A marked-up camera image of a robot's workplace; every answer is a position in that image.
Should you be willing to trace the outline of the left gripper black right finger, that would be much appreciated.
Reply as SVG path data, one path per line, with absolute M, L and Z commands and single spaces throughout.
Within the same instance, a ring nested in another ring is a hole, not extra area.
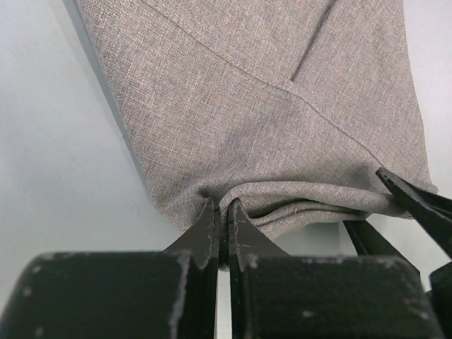
M 291 256 L 239 201 L 227 216 L 234 338 L 443 338 L 415 269 L 397 256 Z

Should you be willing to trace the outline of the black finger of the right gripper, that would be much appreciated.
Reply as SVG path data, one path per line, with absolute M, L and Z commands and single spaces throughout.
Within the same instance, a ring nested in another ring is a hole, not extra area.
M 366 220 L 346 220 L 343 224 L 358 255 L 396 256 L 419 271 Z
M 405 181 L 384 167 L 377 177 L 424 231 L 451 257 L 451 199 L 429 193 Z

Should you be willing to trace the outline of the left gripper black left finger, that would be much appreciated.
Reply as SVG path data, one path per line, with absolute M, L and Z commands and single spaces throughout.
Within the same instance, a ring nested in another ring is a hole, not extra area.
M 214 338 L 218 203 L 163 251 L 36 256 L 1 315 L 2 338 Z

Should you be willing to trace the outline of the grey cloth napkin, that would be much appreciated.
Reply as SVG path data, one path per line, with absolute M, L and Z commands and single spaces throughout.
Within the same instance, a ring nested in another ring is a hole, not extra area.
M 240 200 L 267 237 L 432 193 L 402 1 L 78 1 L 158 212 Z

